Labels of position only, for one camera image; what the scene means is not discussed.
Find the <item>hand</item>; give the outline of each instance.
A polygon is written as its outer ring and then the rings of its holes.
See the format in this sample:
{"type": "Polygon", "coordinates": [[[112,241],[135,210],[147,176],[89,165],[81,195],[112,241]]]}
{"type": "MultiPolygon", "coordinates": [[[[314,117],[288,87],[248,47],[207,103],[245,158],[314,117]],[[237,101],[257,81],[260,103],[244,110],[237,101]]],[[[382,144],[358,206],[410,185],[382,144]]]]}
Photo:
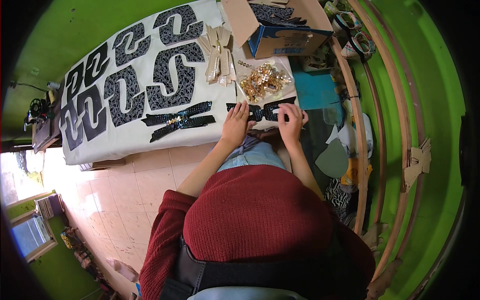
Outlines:
{"type": "Polygon", "coordinates": [[[228,111],[227,118],[223,123],[222,137],[220,142],[229,145],[233,149],[241,145],[248,130],[252,129],[257,122],[248,121],[250,109],[247,101],[237,103],[234,108],[228,111]]]}
{"type": "Polygon", "coordinates": [[[304,110],[291,103],[278,105],[278,129],[287,150],[299,144],[300,130],[308,122],[308,115],[304,110]]]}

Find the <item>green fabric piece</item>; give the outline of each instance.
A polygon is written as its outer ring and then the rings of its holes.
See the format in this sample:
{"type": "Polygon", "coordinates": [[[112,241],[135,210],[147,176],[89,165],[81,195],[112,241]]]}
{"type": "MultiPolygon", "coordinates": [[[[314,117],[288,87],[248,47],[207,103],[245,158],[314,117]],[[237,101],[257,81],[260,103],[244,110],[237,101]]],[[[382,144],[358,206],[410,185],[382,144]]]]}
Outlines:
{"type": "Polygon", "coordinates": [[[348,169],[348,156],[338,138],[332,140],[327,149],[320,153],[315,164],[325,175],[339,178],[348,169]]]}

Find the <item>blue mat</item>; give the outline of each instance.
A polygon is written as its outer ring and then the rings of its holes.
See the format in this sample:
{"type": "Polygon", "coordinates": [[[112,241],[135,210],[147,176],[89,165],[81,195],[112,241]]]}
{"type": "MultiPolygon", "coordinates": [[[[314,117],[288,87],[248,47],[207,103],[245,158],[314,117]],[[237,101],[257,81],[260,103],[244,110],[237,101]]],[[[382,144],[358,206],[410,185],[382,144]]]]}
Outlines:
{"type": "Polygon", "coordinates": [[[300,108],[303,110],[334,108],[337,123],[341,124],[344,111],[340,104],[340,97],[335,93],[336,83],[329,73],[306,73],[297,63],[296,58],[289,57],[293,78],[299,99],[300,108]]]}

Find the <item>red knit sweater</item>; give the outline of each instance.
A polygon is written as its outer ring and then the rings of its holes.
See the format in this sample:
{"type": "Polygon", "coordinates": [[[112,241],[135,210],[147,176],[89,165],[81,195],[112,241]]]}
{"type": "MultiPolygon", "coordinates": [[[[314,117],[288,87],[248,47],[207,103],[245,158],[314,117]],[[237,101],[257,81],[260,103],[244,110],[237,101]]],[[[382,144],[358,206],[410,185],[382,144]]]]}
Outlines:
{"type": "Polygon", "coordinates": [[[293,174],[274,166],[227,169],[214,174],[198,199],[165,192],[152,226],[140,286],[157,300],[171,275],[183,234],[195,258],[212,262],[264,262],[312,256],[325,249],[332,222],[353,261],[372,279],[368,246],[339,222],[331,207],[293,174]]]}

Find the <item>cardboard box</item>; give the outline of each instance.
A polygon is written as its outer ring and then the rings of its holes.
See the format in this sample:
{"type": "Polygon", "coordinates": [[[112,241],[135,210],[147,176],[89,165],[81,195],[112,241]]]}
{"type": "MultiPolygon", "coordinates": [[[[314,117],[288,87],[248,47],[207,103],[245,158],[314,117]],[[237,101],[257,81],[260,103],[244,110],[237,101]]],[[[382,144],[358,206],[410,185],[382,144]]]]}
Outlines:
{"type": "Polygon", "coordinates": [[[310,55],[333,34],[332,25],[317,0],[290,0],[292,18],[306,19],[310,28],[263,26],[247,0],[221,0],[238,46],[248,42],[255,58],[310,55]]]}

